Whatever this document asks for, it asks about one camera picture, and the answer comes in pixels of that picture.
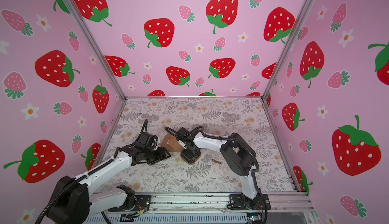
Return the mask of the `dark brown nail clipper case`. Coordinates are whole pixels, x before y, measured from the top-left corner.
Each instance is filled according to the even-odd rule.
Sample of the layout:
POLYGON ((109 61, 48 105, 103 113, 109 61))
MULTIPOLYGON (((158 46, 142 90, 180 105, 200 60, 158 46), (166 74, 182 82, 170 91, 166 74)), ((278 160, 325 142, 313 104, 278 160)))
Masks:
POLYGON ((181 143, 179 143, 176 137, 168 134, 161 141, 160 146, 165 148, 168 152, 179 153, 181 159, 189 165, 195 164, 201 156, 200 150, 194 153, 189 149, 185 149, 181 143))

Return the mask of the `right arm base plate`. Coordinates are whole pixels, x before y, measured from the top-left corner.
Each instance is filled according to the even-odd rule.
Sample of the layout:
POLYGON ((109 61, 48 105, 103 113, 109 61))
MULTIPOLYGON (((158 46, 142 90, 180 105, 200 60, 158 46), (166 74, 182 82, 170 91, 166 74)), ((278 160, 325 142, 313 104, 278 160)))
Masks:
POLYGON ((229 195, 230 202, 227 208, 230 210, 271 210, 268 195, 257 194, 254 199, 250 199, 243 194, 229 195))

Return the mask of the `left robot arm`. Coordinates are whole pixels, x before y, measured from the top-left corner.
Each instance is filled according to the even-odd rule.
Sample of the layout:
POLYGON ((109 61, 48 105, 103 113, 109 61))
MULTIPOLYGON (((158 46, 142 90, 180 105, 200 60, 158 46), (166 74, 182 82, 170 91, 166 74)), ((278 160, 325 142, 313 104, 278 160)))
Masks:
POLYGON ((109 160, 76 177, 61 178, 36 223, 48 217, 57 224, 82 224, 88 217, 112 208, 122 206, 132 211, 139 203, 130 187, 119 185, 101 193, 96 190, 125 169, 170 158, 170 153, 157 143, 156 135, 142 132, 134 143, 116 148, 109 160))

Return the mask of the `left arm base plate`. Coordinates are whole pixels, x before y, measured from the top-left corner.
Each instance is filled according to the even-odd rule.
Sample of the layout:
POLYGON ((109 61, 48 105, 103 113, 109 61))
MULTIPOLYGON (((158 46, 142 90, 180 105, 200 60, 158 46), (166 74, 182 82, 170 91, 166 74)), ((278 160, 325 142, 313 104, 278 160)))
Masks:
POLYGON ((121 212, 121 211, 129 211, 136 212, 141 210, 148 210, 151 203, 151 195, 134 195, 132 197, 128 197, 124 204, 119 207, 110 208, 109 212, 121 212))

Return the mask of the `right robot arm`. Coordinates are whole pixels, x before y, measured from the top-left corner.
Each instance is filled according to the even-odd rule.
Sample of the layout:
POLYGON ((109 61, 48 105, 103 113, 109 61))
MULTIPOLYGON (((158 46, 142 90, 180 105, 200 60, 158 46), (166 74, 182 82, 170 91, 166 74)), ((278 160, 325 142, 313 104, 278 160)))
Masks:
POLYGON ((239 134, 215 136, 206 134, 201 126, 192 131, 181 128, 171 134, 184 147, 181 158, 188 164, 193 164, 199 159, 201 149, 212 150, 221 153, 227 166, 240 177, 243 204, 239 207, 238 204, 231 203, 230 209, 248 208, 265 212, 270 210, 269 202, 256 181, 255 174, 259 172, 256 153, 239 134))

